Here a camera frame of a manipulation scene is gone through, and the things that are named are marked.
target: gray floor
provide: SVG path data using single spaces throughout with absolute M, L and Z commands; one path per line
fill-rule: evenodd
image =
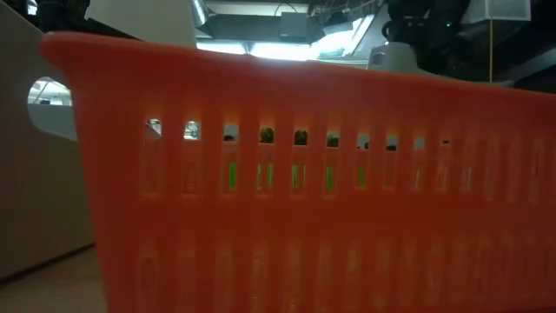
M 0 312 L 106 312 L 95 251 L 87 250 L 0 288 Z

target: laundry basket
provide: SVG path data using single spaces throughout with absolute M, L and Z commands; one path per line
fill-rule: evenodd
M 42 52 L 109 312 L 556 307 L 556 97 L 71 33 Z

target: orange plastic basket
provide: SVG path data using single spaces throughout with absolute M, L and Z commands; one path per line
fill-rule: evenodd
M 110 312 L 556 306 L 556 97 L 70 33 L 42 50 Z

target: orange plastic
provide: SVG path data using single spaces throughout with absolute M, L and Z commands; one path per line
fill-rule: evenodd
M 42 51 L 110 312 L 556 307 L 556 97 L 70 33 Z

